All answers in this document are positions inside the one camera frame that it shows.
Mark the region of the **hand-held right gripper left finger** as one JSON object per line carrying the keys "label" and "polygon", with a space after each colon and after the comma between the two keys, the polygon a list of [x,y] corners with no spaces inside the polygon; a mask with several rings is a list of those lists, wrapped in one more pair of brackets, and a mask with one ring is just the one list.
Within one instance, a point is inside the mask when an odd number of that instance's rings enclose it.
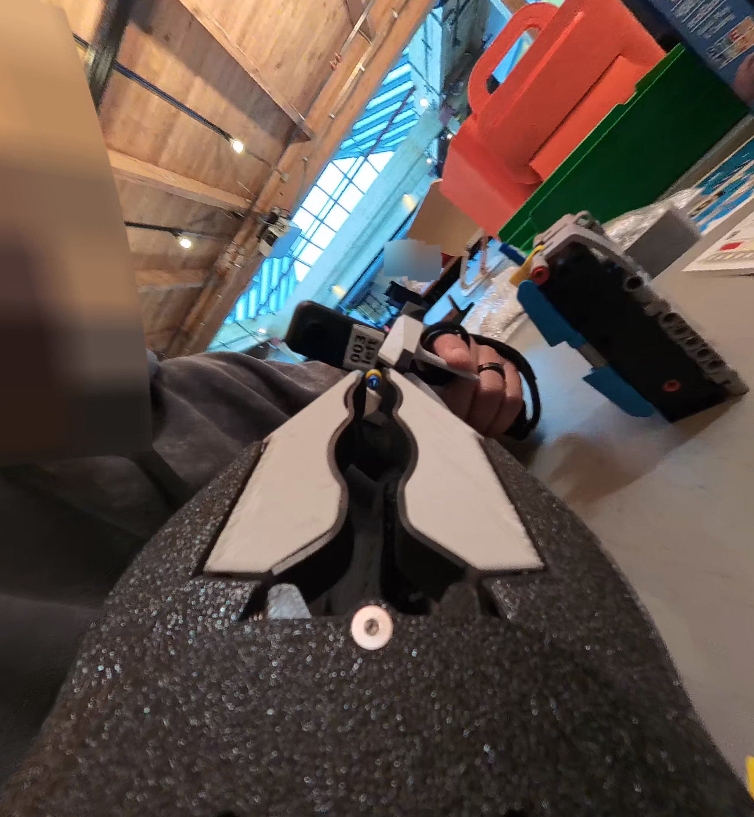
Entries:
{"label": "hand-held right gripper left finger", "polygon": [[269,434],[203,566],[206,577],[297,586],[321,601],[347,572],[349,490],[336,455],[355,418],[349,373]]}

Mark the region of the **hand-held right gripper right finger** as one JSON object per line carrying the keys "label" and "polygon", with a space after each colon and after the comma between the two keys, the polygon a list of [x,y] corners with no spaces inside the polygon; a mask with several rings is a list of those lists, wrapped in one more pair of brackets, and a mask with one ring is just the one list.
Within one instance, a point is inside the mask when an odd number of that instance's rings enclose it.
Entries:
{"label": "hand-held right gripper right finger", "polygon": [[387,371],[387,384],[401,574],[449,586],[544,569],[482,437],[410,376]]}

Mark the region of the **person's left forearm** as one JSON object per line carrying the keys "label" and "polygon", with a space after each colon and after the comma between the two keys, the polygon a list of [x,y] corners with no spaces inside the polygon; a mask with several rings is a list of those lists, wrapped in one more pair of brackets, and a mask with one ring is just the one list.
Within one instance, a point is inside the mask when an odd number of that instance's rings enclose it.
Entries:
{"label": "person's left forearm", "polygon": [[147,358],[154,450],[185,498],[346,376],[324,363],[234,352]]}

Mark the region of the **grey desk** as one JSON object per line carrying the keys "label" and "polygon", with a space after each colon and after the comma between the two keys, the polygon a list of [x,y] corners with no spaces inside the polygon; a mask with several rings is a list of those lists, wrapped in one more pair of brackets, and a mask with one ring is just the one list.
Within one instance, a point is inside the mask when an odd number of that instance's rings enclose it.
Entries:
{"label": "grey desk", "polygon": [[744,774],[754,757],[754,274],[677,264],[655,284],[750,391],[675,424],[630,417],[583,382],[579,354],[519,318],[504,341],[535,370],[543,415],[510,449],[619,564]]}

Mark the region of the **person's left hand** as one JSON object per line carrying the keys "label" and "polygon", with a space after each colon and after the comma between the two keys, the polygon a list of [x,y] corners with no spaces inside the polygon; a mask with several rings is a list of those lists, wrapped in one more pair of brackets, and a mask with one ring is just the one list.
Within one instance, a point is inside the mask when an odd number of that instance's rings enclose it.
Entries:
{"label": "person's left hand", "polygon": [[514,362],[484,342],[465,342],[454,333],[433,341],[433,353],[453,369],[476,376],[455,377],[439,387],[448,409],[484,437],[500,438],[524,407],[523,385]]}

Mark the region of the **blue and black brick model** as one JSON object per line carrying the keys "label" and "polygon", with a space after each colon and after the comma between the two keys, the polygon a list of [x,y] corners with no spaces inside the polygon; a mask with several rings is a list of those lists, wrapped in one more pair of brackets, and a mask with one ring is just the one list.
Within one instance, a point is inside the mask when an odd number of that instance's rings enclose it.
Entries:
{"label": "blue and black brick model", "polygon": [[517,301],[550,346],[587,361],[585,382],[623,413],[675,423],[749,391],[589,212],[538,234],[529,261]]}

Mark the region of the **person's grey sweater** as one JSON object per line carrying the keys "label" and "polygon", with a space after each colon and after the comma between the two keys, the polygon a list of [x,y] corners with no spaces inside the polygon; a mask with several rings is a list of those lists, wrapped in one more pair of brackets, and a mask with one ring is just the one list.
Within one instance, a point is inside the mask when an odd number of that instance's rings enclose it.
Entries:
{"label": "person's grey sweater", "polygon": [[0,788],[109,591],[177,505],[126,457],[0,469]]}

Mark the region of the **clear plastic bag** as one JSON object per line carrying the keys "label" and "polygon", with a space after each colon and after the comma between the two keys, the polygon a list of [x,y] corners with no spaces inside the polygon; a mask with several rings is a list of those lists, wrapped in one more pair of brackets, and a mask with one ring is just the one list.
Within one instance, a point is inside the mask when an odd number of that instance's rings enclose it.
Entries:
{"label": "clear plastic bag", "polygon": [[651,203],[646,207],[632,210],[619,217],[609,220],[604,225],[608,237],[625,250],[625,241],[629,238],[640,216],[648,215],[650,211],[660,209],[666,205],[675,205],[685,211],[696,223],[694,215],[695,207],[702,198],[701,192],[695,187],[683,189],[658,202]]}

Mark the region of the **grey block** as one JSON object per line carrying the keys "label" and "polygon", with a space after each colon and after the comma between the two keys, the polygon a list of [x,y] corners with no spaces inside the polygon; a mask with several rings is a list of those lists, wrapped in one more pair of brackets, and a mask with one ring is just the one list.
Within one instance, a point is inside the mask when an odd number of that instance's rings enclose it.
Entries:
{"label": "grey block", "polygon": [[695,221],[675,205],[640,216],[625,241],[625,254],[654,279],[701,238]]}

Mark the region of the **orange plastic case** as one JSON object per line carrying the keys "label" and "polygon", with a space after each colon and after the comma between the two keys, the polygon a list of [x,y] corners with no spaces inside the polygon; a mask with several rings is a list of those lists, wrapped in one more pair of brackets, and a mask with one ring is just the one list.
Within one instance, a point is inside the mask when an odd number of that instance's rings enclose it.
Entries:
{"label": "orange plastic case", "polygon": [[500,237],[535,190],[664,57],[622,2],[521,8],[473,68],[471,114],[451,140],[443,195]]}

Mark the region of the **green box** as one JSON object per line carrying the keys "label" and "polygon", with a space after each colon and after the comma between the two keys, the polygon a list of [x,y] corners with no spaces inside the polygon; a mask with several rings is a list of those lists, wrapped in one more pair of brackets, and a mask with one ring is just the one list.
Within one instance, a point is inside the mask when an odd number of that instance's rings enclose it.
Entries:
{"label": "green box", "polygon": [[653,203],[748,114],[694,52],[676,46],[499,230],[521,250],[567,214],[601,223]]}

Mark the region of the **white sheet with blue print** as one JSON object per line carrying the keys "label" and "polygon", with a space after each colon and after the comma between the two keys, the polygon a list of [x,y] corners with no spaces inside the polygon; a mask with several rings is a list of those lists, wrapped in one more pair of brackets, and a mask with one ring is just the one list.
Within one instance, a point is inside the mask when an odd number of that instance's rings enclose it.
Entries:
{"label": "white sheet with blue print", "polygon": [[697,184],[689,217],[702,235],[754,199],[754,136]]}

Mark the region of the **blue printed kit box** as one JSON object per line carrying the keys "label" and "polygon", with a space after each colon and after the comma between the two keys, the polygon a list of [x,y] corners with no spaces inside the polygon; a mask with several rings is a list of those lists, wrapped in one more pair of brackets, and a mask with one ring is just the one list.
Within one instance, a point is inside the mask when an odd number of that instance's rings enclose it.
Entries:
{"label": "blue printed kit box", "polygon": [[665,51],[695,54],[754,114],[754,2],[624,1]]}

